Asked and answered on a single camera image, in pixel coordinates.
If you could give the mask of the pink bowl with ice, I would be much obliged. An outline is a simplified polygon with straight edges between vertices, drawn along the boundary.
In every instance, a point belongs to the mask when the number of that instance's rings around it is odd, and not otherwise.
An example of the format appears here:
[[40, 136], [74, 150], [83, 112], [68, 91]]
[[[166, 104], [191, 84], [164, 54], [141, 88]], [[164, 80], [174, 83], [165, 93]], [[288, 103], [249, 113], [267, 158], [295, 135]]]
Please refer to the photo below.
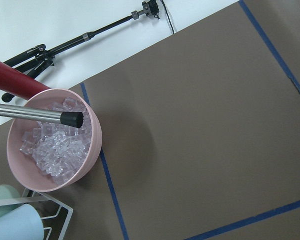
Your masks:
[[82, 112], [81, 128], [41, 121], [14, 119], [7, 137], [7, 160], [24, 187], [51, 192], [84, 177], [101, 151], [99, 119], [78, 94], [52, 88], [33, 96], [27, 107]]

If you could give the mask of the steel tube black tip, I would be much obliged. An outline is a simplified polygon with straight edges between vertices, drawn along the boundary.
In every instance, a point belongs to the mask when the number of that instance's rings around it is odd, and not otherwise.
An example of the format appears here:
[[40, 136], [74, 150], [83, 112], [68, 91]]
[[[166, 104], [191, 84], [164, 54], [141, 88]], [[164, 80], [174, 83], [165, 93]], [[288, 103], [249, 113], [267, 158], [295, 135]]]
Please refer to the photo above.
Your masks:
[[10, 117], [54, 124], [62, 124], [74, 128], [81, 128], [84, 115], [82, 112], [53, 111], [48, 109], [29, 108], [0, 104], [0, 117]]

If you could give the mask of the black selfie stick tripod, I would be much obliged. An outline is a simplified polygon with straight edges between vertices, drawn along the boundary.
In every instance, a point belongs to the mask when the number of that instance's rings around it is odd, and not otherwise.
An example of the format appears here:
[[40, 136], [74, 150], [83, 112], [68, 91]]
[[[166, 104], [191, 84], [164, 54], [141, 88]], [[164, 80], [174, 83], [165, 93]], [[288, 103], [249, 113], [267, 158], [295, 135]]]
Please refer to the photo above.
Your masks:
[[38, 76], [41, 75], [49, 66], [54, 66], [56, 55], [90, 41], [96, 35], [108, 31], [116, 26], [131, 20], [137, 20], [141, 15], [145, 15], [151, 19], [159, 19], [159, 6], [155, 0], [143, 1], [142, 7], [143, 9], [140, 11], [135, 10], [129, 16], [108, 24], [98, 30], [83, 33], [82, 35], [53, 47], [50, 50], [46, 49], [46, 45], [39, 44], [14, 57], [11, 57], [3, 63], [8, 65], [10, 69], [14, 69], [17, 74], [22, 75], [23, 82], [19, 84], [19, 86], [23, 92], [30, 89], [30, 95], [36, 94], [36, 92], [43, 91], [51, 86], [40, 81]]

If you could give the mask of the red cylinder cup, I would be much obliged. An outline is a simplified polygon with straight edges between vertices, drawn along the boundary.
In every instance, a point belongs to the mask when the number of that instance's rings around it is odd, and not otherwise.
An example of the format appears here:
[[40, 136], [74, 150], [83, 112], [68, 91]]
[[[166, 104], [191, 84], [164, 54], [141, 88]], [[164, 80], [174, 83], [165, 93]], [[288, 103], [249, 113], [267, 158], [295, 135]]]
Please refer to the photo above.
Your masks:
[[49, 87], [0, 62], [0, 90], [29, 100]]

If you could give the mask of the blue cup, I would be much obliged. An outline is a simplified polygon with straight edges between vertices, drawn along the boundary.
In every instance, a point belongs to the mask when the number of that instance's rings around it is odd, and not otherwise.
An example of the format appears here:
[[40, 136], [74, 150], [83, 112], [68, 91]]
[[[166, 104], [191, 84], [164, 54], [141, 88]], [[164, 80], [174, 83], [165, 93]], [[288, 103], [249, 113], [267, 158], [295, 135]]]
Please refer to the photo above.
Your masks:
[[42, 220], [37, 210], [29, 204], [24, 204], [0, 217], [0, 240], [43, 238]]

